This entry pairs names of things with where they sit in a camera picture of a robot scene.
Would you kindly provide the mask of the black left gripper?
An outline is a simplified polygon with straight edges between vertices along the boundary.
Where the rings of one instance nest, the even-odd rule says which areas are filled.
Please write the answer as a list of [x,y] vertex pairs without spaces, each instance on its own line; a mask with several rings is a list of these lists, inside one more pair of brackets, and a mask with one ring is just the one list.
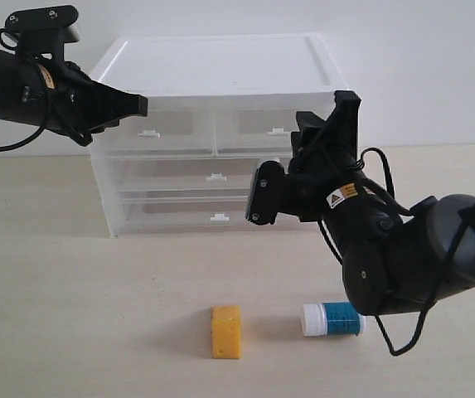
[[35,126],[14,144],[26,146],[45,131],[80,146],[92,133],[118,127],[122,119],[148,115],[148,98],[92,80],[77,64],[17,57],[11,65],[11,121]]

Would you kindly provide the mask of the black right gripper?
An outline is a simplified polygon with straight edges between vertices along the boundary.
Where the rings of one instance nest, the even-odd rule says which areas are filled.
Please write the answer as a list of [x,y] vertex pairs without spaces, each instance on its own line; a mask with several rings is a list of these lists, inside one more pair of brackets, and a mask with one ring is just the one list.
[[352,90],[336,90],[333,96],[335,107],[327,119],[311,111],[296,113],[286,213],[301,222],[321,221],[340,208],[350,219],[382,218],[385,203],[372,190],[358,193],[366,179],[357,157],[361,98]]

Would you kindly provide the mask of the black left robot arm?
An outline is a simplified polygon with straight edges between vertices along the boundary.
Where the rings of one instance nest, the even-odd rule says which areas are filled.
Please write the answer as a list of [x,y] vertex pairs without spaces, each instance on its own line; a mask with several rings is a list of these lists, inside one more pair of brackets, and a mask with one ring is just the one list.
[[35,126],[82,147],[127,117],[148,115],[148,98],[92,80],[79,66],[0,50],[0,120]]

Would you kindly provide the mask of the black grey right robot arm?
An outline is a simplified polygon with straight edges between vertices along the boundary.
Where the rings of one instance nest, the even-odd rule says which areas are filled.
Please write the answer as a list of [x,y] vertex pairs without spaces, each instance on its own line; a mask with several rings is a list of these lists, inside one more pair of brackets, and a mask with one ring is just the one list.
[[427,197],[402,207],[368,178],[356,152],[360,98],[339,90],[323,119],[296,114],[289,176],[305,221],[322,222],[341,256],[359,313],[412,313],[475,288],[475,196]]

